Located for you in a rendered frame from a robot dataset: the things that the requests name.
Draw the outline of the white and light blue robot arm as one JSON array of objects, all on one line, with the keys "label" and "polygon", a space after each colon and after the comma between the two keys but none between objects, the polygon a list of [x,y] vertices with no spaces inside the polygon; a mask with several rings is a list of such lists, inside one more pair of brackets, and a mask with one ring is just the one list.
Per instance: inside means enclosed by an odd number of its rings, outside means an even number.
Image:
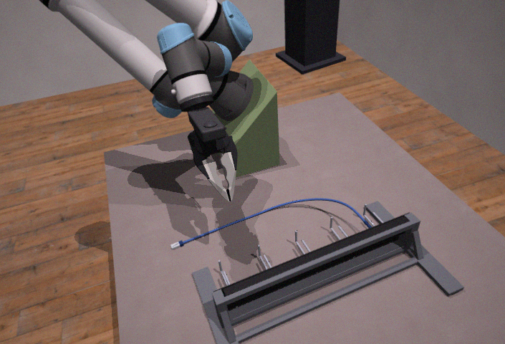
[{"label": "white and light blue robot arm", "polygon": [[[230,1],[146,0],[176,22],[157,35],[164,62],[97,0],[40,1],[65,16],[153,93],[153,107],[164,117],[177,117],[187,100],[212,95],[209,106],[231,121],[250,102],[252,79],[230,69],[253,32]],[[226,137],[225,126],[209,107],[188,111],[188,118],[204,143]]]}]

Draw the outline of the white network cable plug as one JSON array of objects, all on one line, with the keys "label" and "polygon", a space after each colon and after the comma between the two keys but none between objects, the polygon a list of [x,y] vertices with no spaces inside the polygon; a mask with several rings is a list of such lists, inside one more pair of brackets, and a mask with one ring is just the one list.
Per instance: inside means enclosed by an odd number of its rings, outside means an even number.
[{"label": "white network cable plug", "polygon": [[181,241],[179,241],[179,242],[177,242],[175,244],[172,244],[171,245],[171,249],[176,249],[176,248],[182,247],[182,246],[184,246],[184,244],[183,244],[183,241],[181,240]]}]

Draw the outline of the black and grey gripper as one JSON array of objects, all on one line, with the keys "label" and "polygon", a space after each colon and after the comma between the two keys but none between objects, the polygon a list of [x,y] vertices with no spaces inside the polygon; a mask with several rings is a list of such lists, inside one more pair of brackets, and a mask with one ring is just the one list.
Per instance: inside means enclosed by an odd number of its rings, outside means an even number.
[{"label": "black and grey gripper", "polygon": [[[181,103],[180,107],[182,112],[188,112],[201,108],[207,108],[206,106],[212,104],[213,102],[214,100],[212,95],[203,95]],[[193,160],[197,168],[228,202],[232,201],[234,196],[238,157],[232,135],[228,136],[226,132],[225,138],[204,143],[194,129],[193,132],[189,133],[188,141],[190,143],[191,150],[193,152]],[[209,159],[210,155],[220,152],[220,163],[223,166],[223,173],[228,184],[227,190],[223,187],[222,180],[217,175],[216,162]]]}]

